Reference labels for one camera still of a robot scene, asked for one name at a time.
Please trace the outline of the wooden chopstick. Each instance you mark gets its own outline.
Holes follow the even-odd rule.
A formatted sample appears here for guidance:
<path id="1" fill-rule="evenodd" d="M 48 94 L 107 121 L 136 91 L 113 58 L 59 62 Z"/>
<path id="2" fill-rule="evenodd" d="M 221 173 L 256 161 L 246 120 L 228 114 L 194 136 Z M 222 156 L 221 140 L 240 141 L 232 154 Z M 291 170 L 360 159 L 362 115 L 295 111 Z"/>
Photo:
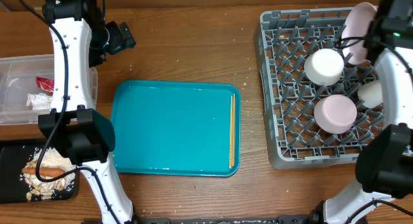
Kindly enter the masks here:
<path id="1" fill-rule="evenodd" d="M 229 149 L 229 162 L 228 162 L 228 167 L 229 169 L 232 168 L 232 132 L 233 132 L 233 124 L 232 124 L 232 118 L 233 118 L 233 96 L 230 96 L 230 149 Z"/>
<path id="2" fill-rule="evenodd" d="M 231 168 L 234 167 L 234 158 L 235 158 L 235 94 L 232 96 L 232 140 L 231 140 L 231 147 L 232 147 L 232 153 L 231 153 Z"/>

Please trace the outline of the white saucer bowl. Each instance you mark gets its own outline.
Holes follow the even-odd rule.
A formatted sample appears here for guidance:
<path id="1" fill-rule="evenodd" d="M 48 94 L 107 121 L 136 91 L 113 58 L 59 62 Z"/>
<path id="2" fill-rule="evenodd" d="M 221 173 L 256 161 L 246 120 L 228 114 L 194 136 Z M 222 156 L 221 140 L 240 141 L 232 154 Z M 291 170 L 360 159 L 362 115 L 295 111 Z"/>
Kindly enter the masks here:
<path id="1" fill-rule="evenodd" d="M 324 48 L 309 56 L 304 64 L 308 79 L 317 84 L 330 86 L 337 83 L 344 69 L 344 61 L 335 50 Z"/>

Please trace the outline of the white tissue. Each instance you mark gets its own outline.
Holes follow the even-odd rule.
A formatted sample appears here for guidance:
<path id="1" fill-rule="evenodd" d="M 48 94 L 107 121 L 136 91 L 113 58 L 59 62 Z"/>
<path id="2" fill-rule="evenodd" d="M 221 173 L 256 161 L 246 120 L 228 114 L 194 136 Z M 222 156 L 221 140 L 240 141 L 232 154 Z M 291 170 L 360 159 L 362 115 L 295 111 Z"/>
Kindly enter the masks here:
<path id="1" fill-rule="evenodd" d="M 52 96 L 44 93 L 27 94 L 26 106 L 31 106 L 32 110 L 49 110 Z"/>

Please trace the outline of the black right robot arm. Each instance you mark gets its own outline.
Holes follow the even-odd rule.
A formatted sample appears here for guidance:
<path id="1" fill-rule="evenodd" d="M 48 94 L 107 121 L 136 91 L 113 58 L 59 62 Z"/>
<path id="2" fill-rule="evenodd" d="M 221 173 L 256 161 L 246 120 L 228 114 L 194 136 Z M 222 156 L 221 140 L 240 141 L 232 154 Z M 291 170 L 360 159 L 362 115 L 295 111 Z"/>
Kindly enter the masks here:
<path id="1" fill-rule="evenodd" d="M 412 0 L 380 0 L 377 13 L 360 36 L 340 37 L 336 49 L 361 43 L 383 89 L 385 126 L 360 153 L 356 178 L 338 195 L 322 201 L 309 223 L 366 222 L 366 215 L 412 193 Z"/>

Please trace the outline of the small white plate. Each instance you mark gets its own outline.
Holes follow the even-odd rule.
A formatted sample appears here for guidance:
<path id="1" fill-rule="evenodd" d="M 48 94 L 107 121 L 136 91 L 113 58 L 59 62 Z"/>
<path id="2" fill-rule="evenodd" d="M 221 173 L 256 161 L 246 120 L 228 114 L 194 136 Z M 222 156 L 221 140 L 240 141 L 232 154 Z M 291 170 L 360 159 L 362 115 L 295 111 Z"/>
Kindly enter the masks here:
<path id="1" fill-rule="evenodd" d="M 318 126 L 331 134 L 342 134 L 353 125 L 357 109 L 353 101 L 343 95 L 331 95 L 317 102 L 314 119 Z"/>

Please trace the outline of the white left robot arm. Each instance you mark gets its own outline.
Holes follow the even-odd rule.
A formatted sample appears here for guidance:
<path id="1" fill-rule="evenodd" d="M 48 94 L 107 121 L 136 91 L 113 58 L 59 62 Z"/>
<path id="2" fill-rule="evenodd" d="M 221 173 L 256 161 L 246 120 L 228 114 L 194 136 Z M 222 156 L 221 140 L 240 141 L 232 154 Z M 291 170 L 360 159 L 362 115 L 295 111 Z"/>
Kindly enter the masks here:
<path id="1" fill-rule="evenodd" d="M 49 114 L 38 117 L 46 146 L 81 172 L 101 210 L 102 223 L 138 223 L 114 165 L 112 123 L 96 110 L 90 68 L 136 42 L 126 23 L 106 23 L 97 0 L 45 0 L 41 17 L 54 41 L 54 90 Z"/>

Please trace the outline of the large white plate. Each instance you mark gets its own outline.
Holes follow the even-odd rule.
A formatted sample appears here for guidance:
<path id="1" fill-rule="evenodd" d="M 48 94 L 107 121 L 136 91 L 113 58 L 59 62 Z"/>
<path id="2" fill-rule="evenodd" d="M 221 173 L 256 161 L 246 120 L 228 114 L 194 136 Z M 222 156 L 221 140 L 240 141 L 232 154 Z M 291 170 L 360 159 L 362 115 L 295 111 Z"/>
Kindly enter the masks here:
<path id="1" fill-rule="evenodd" d="M 347 16 L 345 29 L 341 38 L 346 37 L 364 37 L 367 34 L 370 22 L 376 16 L 377 8 L 368 3 L 362 2 L 357 4 Z M 352 54 L 348 62 L 352 65 L 364 63 L 367 57 L 367 49 L 363 46 L 364 41 L 343 49 L 344 56 Z"/>

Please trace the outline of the red snack wrapper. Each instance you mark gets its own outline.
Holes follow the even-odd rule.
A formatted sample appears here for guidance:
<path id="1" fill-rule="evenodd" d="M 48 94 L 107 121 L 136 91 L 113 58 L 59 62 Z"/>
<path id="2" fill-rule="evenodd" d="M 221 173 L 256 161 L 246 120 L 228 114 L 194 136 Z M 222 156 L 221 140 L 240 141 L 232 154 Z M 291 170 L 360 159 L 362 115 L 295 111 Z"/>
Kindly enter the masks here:
<path id="1" fill-rule="evenodd" d="M 51 79 L 47 79 L 44 77 L 36 77 L 35 82 L 38 88 L 41 90 L 48 92 L 48 93 L 53 93 L 54 92 L 54 81 Z"/>

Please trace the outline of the white cup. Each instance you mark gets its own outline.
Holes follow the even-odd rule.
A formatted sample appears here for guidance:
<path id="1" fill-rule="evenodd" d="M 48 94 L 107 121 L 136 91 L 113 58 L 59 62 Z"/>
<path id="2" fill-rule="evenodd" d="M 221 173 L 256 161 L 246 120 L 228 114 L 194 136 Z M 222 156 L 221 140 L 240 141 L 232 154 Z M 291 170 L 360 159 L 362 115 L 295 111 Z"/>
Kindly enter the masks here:
<path id="1" fill-rule="evenodd" d="M 363 101 L 367 108 L 375 108 L 382 104 L 383 94 L 380 80 L 367 83 L 358 89 L 358 98 Z"/>

